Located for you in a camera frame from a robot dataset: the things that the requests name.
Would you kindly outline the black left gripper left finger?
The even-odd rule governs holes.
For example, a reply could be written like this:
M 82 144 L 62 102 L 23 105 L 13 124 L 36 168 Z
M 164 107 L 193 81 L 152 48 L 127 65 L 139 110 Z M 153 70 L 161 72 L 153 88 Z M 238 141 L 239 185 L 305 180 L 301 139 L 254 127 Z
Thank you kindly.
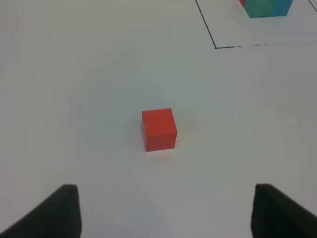
M 64 184 L 3 231 L 2 238 L 79 238 L 82 219 L 78 187 Z

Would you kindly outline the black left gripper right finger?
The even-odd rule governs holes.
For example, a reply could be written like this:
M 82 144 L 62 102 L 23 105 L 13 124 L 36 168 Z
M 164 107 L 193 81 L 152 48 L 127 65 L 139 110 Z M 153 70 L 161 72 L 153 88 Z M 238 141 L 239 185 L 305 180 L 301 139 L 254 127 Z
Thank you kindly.
M 315 238 L 317 217 L 271 184 L 257 184 L 251 214 L 254 238 Z

